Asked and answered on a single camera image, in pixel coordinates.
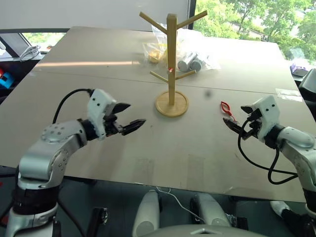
table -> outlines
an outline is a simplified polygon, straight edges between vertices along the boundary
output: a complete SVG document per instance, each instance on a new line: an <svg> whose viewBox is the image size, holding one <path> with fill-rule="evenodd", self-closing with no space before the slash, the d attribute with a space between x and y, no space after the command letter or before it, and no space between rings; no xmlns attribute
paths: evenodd
<svg viewBox="0 0 316 237"><path fill-rule="evenodd" d="M37 72L76 74L137 81L159 79L144 63L143 42L156 42L151 32L73 27L34 68ZM297 90L276 43L209 38L221 70L199 72L178 85L276 94L276 88Z"/></svg>
<svg viewBox="0 0 316 237"><path fill-rule="evenodd" d="M91 59L86 55L90 52L85 49L86 46L82 46L82 51L71 50L71 32L78 37L80 29L71 29L70 34L67 33L40 65L75 60L96 62L94 54L89 54ZM108 31L93 29L103 34ZM120 33L122 37L124 32L127 32L127 38L136 35L139 37L139 44L142 37L148 35L132 31L114 32ZM71 53L63 53L67 50L66 44L69 45ZM110 53L113 53L113 47L109 48L107 56L108 60L112 58L113 62L131 60L131 51L127 54L117 52L112 57ZM150 76L148 71L145 67L138 73L131 65L36 67L0 106L0 164L10 167L18 164L25 151L39 138L43 128L51 123L57 105L69 91L77 88L101 88L117 101L132 105L118 115L121 124L135 119L147 121L139 130L125 137L118 134L102 142L90 142L73 155L67 165L66 175L252 198L305 201L298 180L279 186L271 185L266 171L253 167L244 160L237 148L237 134L224 125L222 117L225 115L220 109L220 101L226 101L236 119L243 122L246 114L240 106L274 94L272 87L281 85L281 82L284 82L283 88L291 89L293 81L290 75L287 77L285 71L279 70L284 77L280 79L281 82L271 81L274 84L266 88L270 91L266 93L265 89L258 88L247 74L244 74L243 80L247 79L248 89L255 92L242 91L242 87L238 83L233 84L233 81L221 83L221 80L225 79L220 77L214 80L218 88L211 88L205 80L205 85L199 81L202 77L202 74L199 74L196 79L183 80L176 88L189 98L188 111L178 118L166 118L156 111L154 101L167 89L167 85ZM219 72L219 75L222 74L228 74L223 67ZM230 89L233 85L236 86L235 90ZM282 125L316 134L314 119L304 102L282 100L276 96L275 98L281 111ZM63 106L58 121L86 118L87 101L88 97L84 93L70 97ZM242 146L245 153L255 162L265 166L272 163L274 151L257 139L250 138ZM294 171L293 165L283 155L280 156L277 168ZM274 174L276 180L285 177L282 174Z"/></svg>

floor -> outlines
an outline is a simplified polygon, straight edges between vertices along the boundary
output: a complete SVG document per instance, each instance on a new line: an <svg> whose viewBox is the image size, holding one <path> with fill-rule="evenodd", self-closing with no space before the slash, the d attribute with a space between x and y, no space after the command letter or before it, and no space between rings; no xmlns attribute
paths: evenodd
<svg viewBox="0 0 316 237"><path fill-rule="evenodd" d="M107 225L99 228L98 237L129 237L138 205L143 195L154 187L137 184L125 184L108 181L98 181L95 185L64 180L60 198L71 212L77 217L82 227L87 230L91 211L94 207L107 207L109 220ZM11 199L14 188L13 178L0 178L0 213ZM190 207L190 199L195 192L176 190L171 191L180 202ZM249 230L268 237L292 237L282 219L271 210L268 201L233 201L229 196L213 195L223 210L229 214L246 217ZM191 224L190 214L180 208L173 197L161 194L162 212L160 226ZM296 212L305 213L303 203L288 202ZM79 237L80 234L63 213L58 210L57 219L62 224L62 236ZM4 229L0 227L0 237Z"/></svg>

clear plastic bag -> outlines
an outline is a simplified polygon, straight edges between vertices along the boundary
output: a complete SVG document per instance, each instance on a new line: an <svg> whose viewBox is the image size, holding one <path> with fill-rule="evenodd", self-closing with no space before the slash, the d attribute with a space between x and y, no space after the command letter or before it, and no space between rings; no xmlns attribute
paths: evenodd
<svg viewBox="0 0 316 237"><path fill-rule="evenodd" d="M145 59L167 67L167 35L155 26L152 30L158 43L143 44ZM216 55L206 44L202 33L182 28L177 31L176 64L177 70L182 72L220 69Z"/></svg>

